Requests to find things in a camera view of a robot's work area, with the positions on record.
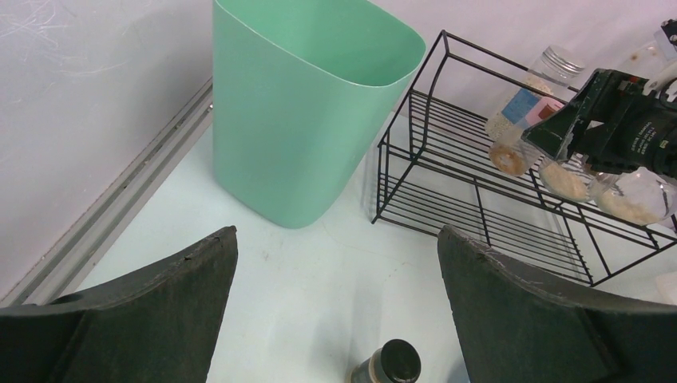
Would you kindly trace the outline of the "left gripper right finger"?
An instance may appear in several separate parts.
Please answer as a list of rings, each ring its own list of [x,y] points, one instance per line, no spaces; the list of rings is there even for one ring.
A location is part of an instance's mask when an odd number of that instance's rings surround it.
[[[472,382],[673,382],[676,308],[610,294],[445,226],[441,276]]]

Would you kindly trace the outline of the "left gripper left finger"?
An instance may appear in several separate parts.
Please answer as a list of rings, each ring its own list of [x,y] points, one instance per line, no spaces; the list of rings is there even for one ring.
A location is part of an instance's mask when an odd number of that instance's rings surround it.
[[[237,260],[223,227],[119,278],[3,308],[2,381],[205,381]]]

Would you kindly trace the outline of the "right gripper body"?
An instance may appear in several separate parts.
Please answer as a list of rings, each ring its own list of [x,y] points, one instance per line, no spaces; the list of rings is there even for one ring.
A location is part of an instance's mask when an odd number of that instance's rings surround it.
[[[676,70],[654,79],[597,69],[578,95],[571,152],[595,171],[676,176]]]

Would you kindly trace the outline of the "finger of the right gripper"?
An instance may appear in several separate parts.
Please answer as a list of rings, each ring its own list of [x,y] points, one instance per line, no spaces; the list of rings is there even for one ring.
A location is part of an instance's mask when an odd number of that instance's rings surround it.
[[[595,71],[570,102],[527,128],[521,138],[551,160],[568,160],[575,153],[591,156],[599,151],[596,134],[588,131],[599,103],[600,72]]]

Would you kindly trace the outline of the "glass jar beige contents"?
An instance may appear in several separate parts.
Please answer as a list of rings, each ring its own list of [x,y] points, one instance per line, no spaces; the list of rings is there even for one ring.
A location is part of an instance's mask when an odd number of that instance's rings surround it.
[[[594,202],[601,211],[630,223],[660,223],[676,213],[676,179],[640,167],[623,174]]]
[[[582,156],[575,155],[561,164],[544,157],[538,173],[549,192],[579,203],[592,200],[595,176],[585,169]]]

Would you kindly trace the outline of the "pink lid spice bottle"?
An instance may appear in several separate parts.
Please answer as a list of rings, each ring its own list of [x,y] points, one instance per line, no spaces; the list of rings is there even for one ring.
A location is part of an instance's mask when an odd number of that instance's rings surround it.
[[[510,126],[504,130],[489,150],[489,158],[501,172],[521,176],[540,158],[540,151],[522,139],[523,132],[549,118],[564,106],[551,97],[515,96],[500,112]]]

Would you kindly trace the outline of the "silver lid shaker jar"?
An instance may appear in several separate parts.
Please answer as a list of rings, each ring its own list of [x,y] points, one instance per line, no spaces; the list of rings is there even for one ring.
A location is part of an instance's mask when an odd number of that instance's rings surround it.
[[[498,104],[485,124],[491,140],[513,127],[544,96],[570,97],[568,87],[582,74],[586,65],[579,55],[559,45],[549,45],[520,76],[520,85],[500,93]]]

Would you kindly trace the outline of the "small black lid bottle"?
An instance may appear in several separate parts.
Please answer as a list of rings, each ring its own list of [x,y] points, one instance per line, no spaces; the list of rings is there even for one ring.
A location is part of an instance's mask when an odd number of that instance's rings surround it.
[[[348,383],[410,383],[422,372],[417,350],[407,341],[391,339],[347,375]]]

